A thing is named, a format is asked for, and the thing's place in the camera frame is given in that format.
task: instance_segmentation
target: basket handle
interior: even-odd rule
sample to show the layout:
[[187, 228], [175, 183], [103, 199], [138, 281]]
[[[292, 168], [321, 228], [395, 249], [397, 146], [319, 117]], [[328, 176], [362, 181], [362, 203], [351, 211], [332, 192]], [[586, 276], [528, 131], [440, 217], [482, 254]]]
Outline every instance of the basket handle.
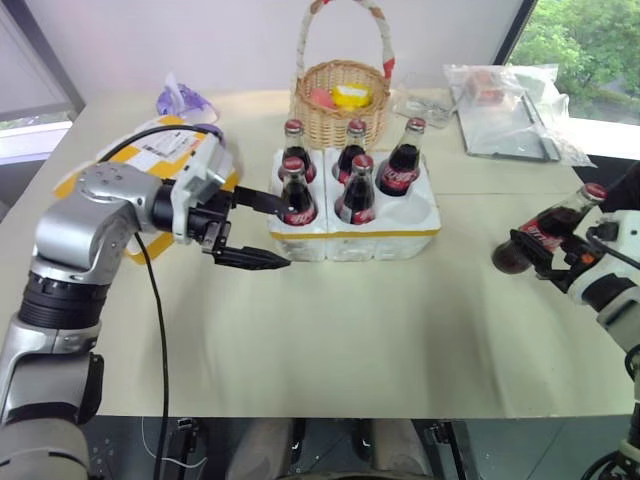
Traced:
[[[302, 79], [304, 76], [304, 51], [307, 45], [307, 37], [309, 35], [311, 20], [313, 20], [315, 14], [330, 1], [331, 0], [314, 0], [302, 19], [302, 28], [300, 29], [300, 37], [298, 38], [298, 79]], [[393, 67], [396, 64], [396, 58], [393, 54], [393, 49], [391, 48], [389, 24], [387, 23], [382, 10], [380, 10], [380, 8], [378, 8], [378, 6], [371, 0], [353, 1], [363, 8], [368, 9], [378, 25], [380, 37], [382, 38], [382, 67], [384, 68], [384, 78], [391, 80], [391, 73], [393, 72]]]

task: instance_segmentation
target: white wall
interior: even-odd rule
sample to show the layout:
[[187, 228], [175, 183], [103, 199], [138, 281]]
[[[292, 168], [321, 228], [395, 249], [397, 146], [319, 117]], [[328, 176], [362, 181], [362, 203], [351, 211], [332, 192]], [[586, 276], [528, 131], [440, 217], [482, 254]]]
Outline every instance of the white wall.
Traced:
[[[521, 0], [378, 0], [397, 57], [442, 85], [443, 63], [491, 63]], [[202, 90], [289, 88], [308, 0], [28, 0], [86, 101], [113, 90], [160, 90], [169, 70]], [[306, 61], [381, 66], [369, 14], [347, 0], [312, 25]]]

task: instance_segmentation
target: green tree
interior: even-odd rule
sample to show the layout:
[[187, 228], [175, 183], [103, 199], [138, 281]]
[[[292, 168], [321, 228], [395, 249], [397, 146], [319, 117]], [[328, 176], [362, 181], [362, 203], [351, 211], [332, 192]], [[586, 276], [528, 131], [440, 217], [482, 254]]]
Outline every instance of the green tree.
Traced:
[[615, 97], [640, 123], [637, 100], [602, 90], [624, 79], [628, 93], [640, 96], [640, 0], [538, 0], [510, 62], [559, 64], [556, 85], [572, 98], [572, 114], [597, 117]]

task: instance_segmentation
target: window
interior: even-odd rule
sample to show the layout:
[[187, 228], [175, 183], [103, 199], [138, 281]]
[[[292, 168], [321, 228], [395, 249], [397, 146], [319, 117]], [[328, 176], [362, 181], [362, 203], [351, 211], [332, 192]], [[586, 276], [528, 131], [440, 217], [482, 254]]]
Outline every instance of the window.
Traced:
[[559, 64], [572, 118], [640, 125], [640, 0], [538, 0], [509, 62]]

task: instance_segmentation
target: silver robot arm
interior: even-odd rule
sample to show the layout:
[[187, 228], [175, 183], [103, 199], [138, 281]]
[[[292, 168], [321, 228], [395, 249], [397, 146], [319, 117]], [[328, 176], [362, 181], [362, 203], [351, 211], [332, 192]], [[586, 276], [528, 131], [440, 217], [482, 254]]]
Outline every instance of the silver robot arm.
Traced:
[[196, 153], [175, 184], [126, 164], [93, 165], [40, 220], [22, 304], [0, 355], [3, 480], [89, 477], [88, 449], [76, 425], [100, 405], [104, 362], [91, 350], [107, 291], [134, 233], [175, 228], [176, 240], [195, 239], [219, 264], [288, 265], [271, 252], [226, 246], [230, 208], [244, 204], [280, 213], [282, 205], [263, 192], [220, 190], [230, 156], [216, 136], [207, 135]]

